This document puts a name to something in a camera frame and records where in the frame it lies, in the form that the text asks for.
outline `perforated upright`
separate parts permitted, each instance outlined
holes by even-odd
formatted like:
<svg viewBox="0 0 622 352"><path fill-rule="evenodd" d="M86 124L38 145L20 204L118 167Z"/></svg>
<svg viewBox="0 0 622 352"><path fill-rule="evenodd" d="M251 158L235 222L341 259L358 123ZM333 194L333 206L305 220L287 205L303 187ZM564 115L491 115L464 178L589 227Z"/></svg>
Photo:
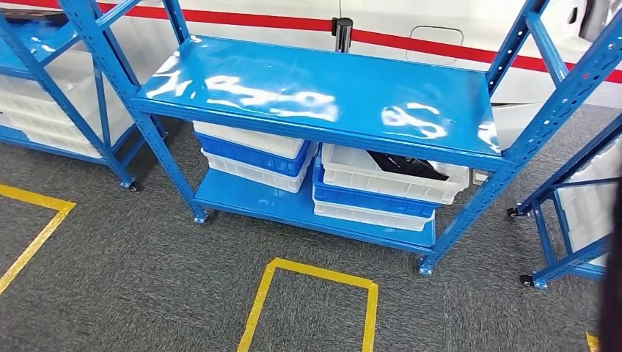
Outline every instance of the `perforated upright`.
<svg viewBox="0 0 622 352"><path fill-rule="evenodd" d="M190 35L177 1L165 0L179 49L143 86L132 84L103 30L137 1L96 18L83 0L60 0L95 60L132 113L195 221L203 207L279 221L422 254L433 266L620 61L618 14L571 72L540 21L547 1L526 1L487 73L367 56ZM499 150L490 95L529 34L557 90L507 150ZM297 194L209 170L196 192L148 114L212 122L490 171L451 225L435 235L313 214L307 180Z"/></svg>

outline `yellow floor tape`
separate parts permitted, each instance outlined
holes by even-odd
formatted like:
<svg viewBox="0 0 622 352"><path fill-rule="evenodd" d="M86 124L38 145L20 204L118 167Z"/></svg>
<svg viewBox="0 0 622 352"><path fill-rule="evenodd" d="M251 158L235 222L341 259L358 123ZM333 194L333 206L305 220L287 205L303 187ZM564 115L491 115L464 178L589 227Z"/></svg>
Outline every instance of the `yellow floor tape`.
<svg viewBox="0 0 622 352"><path fill-rule="evenodd" d="M295 271L296 273L319 277L326 280L336 281L347 285L361 287L367 290L367 310L365 313L365 327L363 329L363 352L373 351L373 338L376 331L376 307L378 306L378 285L369 279L338 273L336 271L318 268L315 266L292 262L281 258L274 258L263 272L255 302L251 308L249 318L246 321L246 329L238 345L238 352L247 352L251 345L259 315L263 308L263 302L268 295L268 289L272 282L272 276L277 268Z"/></svg>
<svg viewBox="0 0 622 352"><path fill-rule="evenodd" d="M4 290L9 287L9 284L19 274L21 269L28 263L32 256L37 253L39 248L45 243L45 241L52 235L54 230L59 224L65 220L65 217L76 205L72 202L43 196L28 191L24 191L18 188L0 185L0 196L9 197L22 202L27 202L33 205L39 205L44 208L58 211L56 215L50 220L50 222L39 232L37 237L28 245L28 248L22 252L19 258L11 265L4 275L0 278L0 295Z"/></svg>
<svg viewBox="0 0 622 352"><path fill-rule="evenodd" d="M585 338L588 339L588 347L590 348L590 352L599 352L599 339L594 335L590 335L587 332L585 333Z"/></svg>

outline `white plastic crate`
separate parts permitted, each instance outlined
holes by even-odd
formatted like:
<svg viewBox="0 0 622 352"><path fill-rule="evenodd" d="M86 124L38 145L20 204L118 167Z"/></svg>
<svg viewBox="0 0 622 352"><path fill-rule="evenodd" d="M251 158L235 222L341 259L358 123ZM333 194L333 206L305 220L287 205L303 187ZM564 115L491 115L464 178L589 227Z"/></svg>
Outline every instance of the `white plastic crate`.
<svg viewBox="0 0 622 352"><path fill-rule="evenodd" d="M606 150L595 156L581 171L574 174L569 182L598 180L620 175L622 161L622 139L618 138ZM614 183L595 186L560 188L561 207L566 213L568 237L573 251L587 246L610 234L613 229L612 207L615 201ZM604 266L607 256L590 263Z"/></svg>
<svg viewBox="0 0 622 352"><path fill-rule="evenodd" d="M324 183L428 202L451 204L455 195L469 186L469 168L430 161L449 176L446 181L400 175L380 169L365 151L323 144Z"/></svg>
<svg viewBox="0 0 622 352"><path fill-rule="evenodd" d="M253 165L241 163L240 161L223 158L221 156L206 153L201 149L201 153L209 160L210 168L216 169L227 174L246 178L251 181L263 183L264 185L272 186L282 189L291 193L298 193L304 177L307 175L307 169L315 154L317 145L312 144L307 151L307 157L304 161L304 165L300 170L300 173L296 177L289 177L276 172L261 169Z"/></svg>
<svg viewBox="0 0 622 352"><path fill-rule="evenodd" d="M242 128L214 125L213 123L199 121L194 121L194 130L197 133L241 144L245 147L251 147L289 159L294 159L296 155L298 155L304 143L303 139L248 131Z"/></svg>
<svg viewBox="0 0 622 352"><path fill-rule="evenodd" d="M45 133L33 131L24 131L28 139L33 142L48 145L50 147L59 148L69 152L90 156L92 158L101 158L101 155L90 143L82 143L72 141L70 139L59 138Z"/></svg>
<svg viewBox="0 0 622 352"><path fill-rule="evenodd" d="M88 115L98 109L89 53L70 49L46 66L45 70L80 114ZM116 96L105 77L103 83L106 97ZM69 117L38 82L0 76L0 111L6 110L70 122Z"/></svg>
<svg viewBox="0 0 622 352"><path fill-rule="evenodd" d="M26 137L32 142L41 143L50 147L67 150L70 152L101 158L99 152L92 146L82 132L71 122L50 121L40 117L19 115L6 111L2 114L10 127L22 130ZM120 105L109 106L109 130L111 145L133 125L125 107ZM93 131L103 140L99 111L95 111L86 118Z"/></svg>
<svg viewBox="0 0 622 352"><path fill-rule="evenodd" d="M108 124L110 130L111 143L114 144L125 131L133 125L130 114L125 107L118 101L116 104L106 104L108 114ZM75 142L89 143L88 139L73 124L71 120L52 120L45 116L32 116L5 110L4 119L15 129L22 130L24 133L35 132L48 134L51 136L73 140ZM84 120L91 126L93 131L101 138L101 120L99 110L93 111Z"/></svg>
<svg viewBox="0 0 622 352"><path fill-rule="evenodd" d="M430 218L420 218L381 210L322 202L315 199L314 186L313 203L315 204L313 208L315 215L412 231L422 231L425 224L434 219L434 214Z"/></svg>

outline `plastic storage crate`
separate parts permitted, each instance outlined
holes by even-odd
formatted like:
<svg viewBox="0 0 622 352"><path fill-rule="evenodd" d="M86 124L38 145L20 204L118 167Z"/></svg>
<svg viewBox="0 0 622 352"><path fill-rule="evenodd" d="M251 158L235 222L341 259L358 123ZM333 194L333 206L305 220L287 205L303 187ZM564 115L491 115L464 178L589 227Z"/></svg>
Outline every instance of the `plastic storage crate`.
<svg viewBox="0 0 622 352"><path fill-rule="evenodd" d="M423 230L425 224L434 219L438 204L326 185L321 181L322 171L320 157L317 157L313 165L315 215L413 231Z"/></svg>
<svg viewBox="0 0 622 352"><path fill-rule="evenodd" d="M446 181L400 175L380 169L365 150L323 144L323 182L397 197L451 204L455 195L469 186L469 168L430 161Z"/></svg>
<svg viewBox="0 0 622 352"><path fill-rule="evenodd" d="M52 79L83 116L98 109L97 90L91 55L70 49L45 67ZM106 78L106 97L116 95ZM44 116L50 120L71 122L56 101L38 82L0 76L0 111Z"/></svg>
<svg viewBox="0 0 622 352"><path fill-rule="evenodd" d="M425 219L416 216L389 213L387 211L322 202L315 198L316 191L315 186L313 186L313 213L318 216L326 216L329 218L363 222L366 224L394 227L397 229L412 231L422 231L425 224L434 219L434 215L432 215L429 219Z"/></svg>
<svg viewBox="0 0 622 352"><path fill-rule="evenodd" d="M324 169L320 158L315 158L313 163L313 185L315 187L313 196L314 199L321 202L417 216L428 220L440 206L439 203L424 202L421 200L327 185L322 182L323 176Z"/></svg>
<svg viewBox="0 0 622 352"><path fill-rule="evenodd" d="M204 136L241 144L266 153L294 159L302 148L304 139L279 136L263 132L249 131L213 123L194 121L194 131Z"/></svg>
<svg viewBox="0 0 622 352"><path fill-rule="evenodd" d="M106 110L108 114L110 139L111 143L114 144L119 137L133 125L133 120L118 99L116 99L114 103L107 103ZM76 142L89 143L88 139L71 120L55 120L47 118L46 116L26 115L9 110L4 110L3 116L13 128L24 132L49 134ZM91 126L93 131L102 138L103 133L99 109L94 110L87 116L83 116L83 118L89 126Z"/></svg>
<svg viewBox="0 0 622 352"><path fill-rule="evenodd" d="M227 174L263 183L264 185L279 188L283 191L298 193L298 191L300 190L300 186L302 186L302 181L307 175L307 169L309 169L308 166L311 164L311 160L313 159L313 155L315 154L316 147L317 144L313 143L307 149L307 154L304 160L303 167L300 169L300 172L295 177L286 176L276 172L268 171L266 169L262 169L257 166L248 165L240 161L231 160L222 156L206 153L204 150L201 150L201 153L203 153L203 155L205 155L205 157L208 159L211 169L216 169L222 172L226 172Z"/></svg>
<svg viewBox="0 0 622 352"><path fill-rule="evenodd" d="M622 139L618 138L606 150L595 156L581 171L574 174L568 182L599 180L621 175ZM560 188L557 195L564 219L568 227L568 237L573 251L587 246L612 233L613 219L611 209L615 202L615 183L593 186ZM605 266L606 255L590 263Z"/></svg>
<svg viewBox="0 0 622 352"><path fill-rule="evenodd" d="M300 174L310 145L309 141L305 141L299 146L294 158L285 158L201 133L195 134L201 142L203 150L209 154L240 161L290 177L296 177Z"/></svg>

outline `blue metal shelving unit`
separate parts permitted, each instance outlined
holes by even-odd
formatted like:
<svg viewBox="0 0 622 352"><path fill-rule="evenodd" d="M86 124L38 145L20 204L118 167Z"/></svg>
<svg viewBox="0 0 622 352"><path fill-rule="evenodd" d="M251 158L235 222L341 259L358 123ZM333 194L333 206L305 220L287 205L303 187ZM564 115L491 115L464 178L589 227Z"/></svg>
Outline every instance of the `blue metal shelving unit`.
<svg viewBox="0 0 622 352"><path fill-rule="evenodd" d="M535 286L537 288L547 288L547 282L565 274L575 274L585 276L591 279L598 279L604 274L604 268L599 265L591 264L594 260L607 252L607 244L610 235L605 235L574 251L570 240L570 229L566 220L566 213L561 205L558 190L569 187L583 187L590 185L602 185L605 183L617 183L620 177L603 178L598 180L574 181L568 180L576 172L590 162L594 156L598 155L602 150L610 146L615 139L622 134L622 114L618 115L601 133L596 135L585 147L583 147L575 156L573 156L566 164L560 167L546 182L535 190L525 201L521 202L516 208L508 209L510 216L526 216L533 214L535 223L538 228L538 234L544 252L546 267L540 271L534 272L532 275L521 275L520 280L526 286ZM557 219L560 223L560 229L566 247L566 255L559 260L555 257L555 253L551 246L549 233L546 229L544 216L542 214L541 205L545 201L553 202Z"/></svg>
<svg viewBox="0 0 622 352"><path fill-rule="evenodd" d="M59 0L158 157L194 220L206 208L242 213L422 254L431 274L447 250L622 58L617 14L571 72L539 15L548 1L526 1L488 72L190 35L180 6L164 0L179 49L144 85L125 78L104 31L138 1L103 17L84 0ZM557 90L507 150L499 150L490 96L527 36L536 38ZM286 194L209 170L196 192L158 138L150 114L218 123L317 142L410 155L490 171L451 225L436 236L316 216L310 181Z"/></svg>
<svg viewBox="0 0 622 352"><path fill-rule="evenodd" d="M118 50L118 44L111 31L106 31L104 35L115 48L115 56L124 64L124 67L129 67L122 52ZM106 110L106 99L103 91L103 77L97 62L93 62L93 69L95 74L95 87L98 94L103 140L91 129L76 110L75 106L69 101L67 96L65 96L45 70L47 64L79 41L74 26L71 23L67 23L60 28L54 28L46 26L41 22L29 23L26 26L16 26L9 24L6 19L0 15L0 39L0 52L2 52L0 58L0 75L38 82L56 103L58 103L67 116L71 118L76 127L100 153L101 158L73 153L30 141L22 131L6 126L0 126L0 142L16 144L46 153L63 155L82 161L106 165L121 179L122 187L136 190L134 178L127 173L125 168L144 144L144 138L140 136L138 140L129 147L122 158L118 158L115 155L128 140L128 137L136 130L136 126L134 125L129 128L114 145L111 145L108 112ZM164 136L164 130L160 126L159 121L154 120L153 123L158 126L161 131L161 136Z"/></svg>

